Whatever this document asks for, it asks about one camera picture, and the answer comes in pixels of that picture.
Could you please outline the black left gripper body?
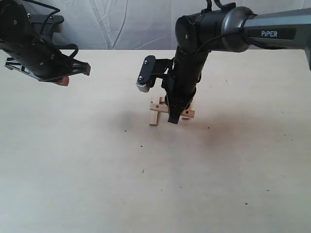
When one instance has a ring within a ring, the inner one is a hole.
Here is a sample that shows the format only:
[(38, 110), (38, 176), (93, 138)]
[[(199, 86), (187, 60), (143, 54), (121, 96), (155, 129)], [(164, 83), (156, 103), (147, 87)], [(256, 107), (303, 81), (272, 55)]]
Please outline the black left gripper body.
[(76, 60), (79, 49), (75, 44), (53, 45), (32, 42), (29, 45), (3, 44), (6, 58), (5, 67), (17, 70), (40, 82), (58, 82), (66, 76), (89, 75), (89, 63)]

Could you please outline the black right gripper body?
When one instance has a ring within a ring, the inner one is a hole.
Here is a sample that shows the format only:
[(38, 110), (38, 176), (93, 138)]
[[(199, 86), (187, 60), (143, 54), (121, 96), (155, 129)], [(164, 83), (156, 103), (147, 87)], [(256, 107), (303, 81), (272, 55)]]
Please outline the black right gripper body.
[(166, 91), (169, 123), (179, 122), (181, 114), (189, 108), (196, 93), (196, 85), (202, 73), (202, 60), (197, 61), (194, 56), (194, 52), (187, 53), (177, 47), (168, 78), (162, 82)]

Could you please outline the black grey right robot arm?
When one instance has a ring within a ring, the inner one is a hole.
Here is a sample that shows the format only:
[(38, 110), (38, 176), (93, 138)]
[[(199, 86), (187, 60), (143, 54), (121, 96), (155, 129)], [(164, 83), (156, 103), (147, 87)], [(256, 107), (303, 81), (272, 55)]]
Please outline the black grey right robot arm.
[(170, 123), (176, 124), (189, 108), (212, 51), (244, 52), (250, 46), (266, 50), (303, 50), (311, 57), (309, 8), (255, 14), (234, 3), (220, 10), (204, 10), (180, 17), (175, 25), (177, 47), (173, 67), (162, 86)]

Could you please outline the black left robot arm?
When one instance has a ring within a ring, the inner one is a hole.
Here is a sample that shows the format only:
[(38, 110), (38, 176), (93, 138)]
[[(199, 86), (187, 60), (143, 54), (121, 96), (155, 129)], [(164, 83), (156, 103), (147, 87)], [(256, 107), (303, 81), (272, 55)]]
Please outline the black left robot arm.
[(5, 67), (17, 70), (40, 82), (68, 85), (68, 77), (89, 75), (89, 63), (75, 59), (76, 44), (56, 45), (53, 34), (60, 32), (64, 17), (60, 9), (32, 1), (49, 8), (49, 14), (31, 14), (16, 0), (0, 2), (0, 49), (7, 53)]

